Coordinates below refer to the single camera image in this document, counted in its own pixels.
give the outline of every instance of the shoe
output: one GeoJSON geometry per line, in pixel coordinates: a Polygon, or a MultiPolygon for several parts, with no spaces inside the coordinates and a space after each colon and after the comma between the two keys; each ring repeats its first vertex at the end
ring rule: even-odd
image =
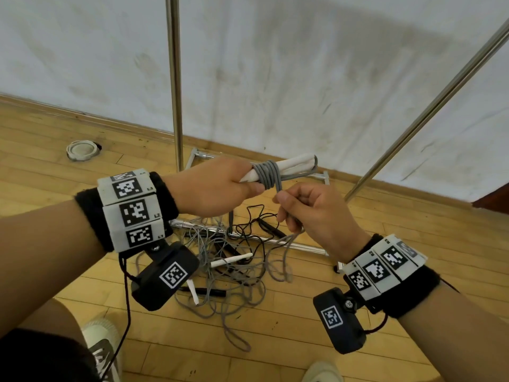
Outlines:
{"type": "Polygon", "coordinates": [[[326,361],[315,362],[302,377],[302,382],[344,382],[334,364],[326,361]]]}
{"type": "MultiPolygon", "coordinates": [[[[115,351],[119,347],[120,336],[117,328],[105,318],[93,320],[81,329],[86,345],[96,360],[97,373],[102,377],[115,351]]],[[[122,374],[121,353],[117,355],[104,379],[108,382],[120,382],[122,374]]]]}

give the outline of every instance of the forearm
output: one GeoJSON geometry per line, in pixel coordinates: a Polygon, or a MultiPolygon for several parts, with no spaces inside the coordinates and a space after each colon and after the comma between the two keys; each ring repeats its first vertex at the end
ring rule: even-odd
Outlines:
{"type": "Polygon", "coordinates": [[[401,325],[447,382],[503,381],[509,325],[441,283],[401,325]]]}
{"type": "Polygon", "coordinates": [[[105,255],[74,201],[0,219],[0,337],[105,255]]]}

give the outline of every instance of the baseboard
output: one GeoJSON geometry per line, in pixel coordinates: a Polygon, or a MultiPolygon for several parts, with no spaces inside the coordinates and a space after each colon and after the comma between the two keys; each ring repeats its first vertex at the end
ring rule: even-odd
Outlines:
{"type": "MultiPolygon", "coordinates": [[[[52,105],[45,104],[45,103],[39,103],[39,102],[35,102],[35,101],[29,100],[29,99],[23,99],[23,98],[19,98],[19,97],[10,96],[10,95],[0,94],[0,102],[12,104],[15,106],[20,106],[20,107],[25,107],[25,108],[29,108],[29,109],[34,109],[37,111],[42,111],[47,114],[64,116],[66,118],[72,118],[72,119],[76,119],[79,121],[85,121],[87,123],[91,123],[91,124],[94,124],[97,126],[107,127],[107,128],[111,128],[111,129],[115,129],[115,130],[119,130],[119,131],[123,131],[123,132],[138,134],[138,135],[143,135],[147,138],[151,138],[151,139],[155,139],[155,140],[170,141],[170,142],[174,141],[174,136],[170,132],[152,129],[149,127],[137,125],[135,123],[130,123],[127,121],[117,121],[117,120],[110,119],[110,118],[104,118],[104,117],[98,116],[98,115],[87,114],[85,112],[79,112],[79,111],[75,111],[75,110],[71,110],[71,109],[52,106],[52,105]]],[[[202,149],[202,150],[210,150],[210,151],[213,151],[216,153],[237,155],[239,157],[247,158],[247,159],[250,159],[253,161],[265,161],[268,159],[273,159],[273,160],[281,159],[281,158],[278,158],[278,157],[275,157],[272,155],[249,151],[246,149],[241,149],[239,147],[223,145],[223,144],[213,142],[213,141],[201,140],[199,138],[195,138],[192,136],[186,136],[186,135],[184,135],[184,143],[189,146],[198,147],[199,149],[202,149]]],[[[330,169],[327,169],[327,171],[331,178],[339,179],[339,180],[346,181],[346,182],[356,183],[360,179],[360,176],[357,176],[354,174],[343,173],[343,172],[339,172],[336,170],[330,170],[330,169]]],[[[387,183],[387,182],[383,182],[383,181],[371,180],[367,184],[367,186],[372,187],[374,189],[383,190],[385,192],[400,194],[402,196],[413,197],[416,199],[423,199],[425,201],[454,206],[457,208],[463,208],[463,209],[471,209],[472,208],[472,204],[470,204],[468,202],[461,201],[459,199],[453,199],[450,197],[439,196],[438,194],[422,192],[421,190],[411,189],[408,187],[399,186],[399,185],[395,185],[395,184],[391,184],[391,183],[387,183]]]]}

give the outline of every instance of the black shorts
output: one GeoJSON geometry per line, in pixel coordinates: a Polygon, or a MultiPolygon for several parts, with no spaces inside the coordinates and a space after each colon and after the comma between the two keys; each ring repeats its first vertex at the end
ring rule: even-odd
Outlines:
{"type": "Polygon", "coordinates": [[[77,341],[16,328],[0,339],[0,364],[10,380],[98,382],[96,362],[77,341]]]}

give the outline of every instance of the white wall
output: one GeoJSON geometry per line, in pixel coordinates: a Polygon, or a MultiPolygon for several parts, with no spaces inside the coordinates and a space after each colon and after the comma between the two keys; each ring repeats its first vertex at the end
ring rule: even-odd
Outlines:
{"type": "MultiPolygon", "coordinates": [[[[361,175],[509,0],[180,0],[184,133],[361,175]]],[[[0,0],[0,91],[172,130],[164,0],[0,0]]],[[[473,201],[509,181],[509,48],[377,179],[473,201]]]]}

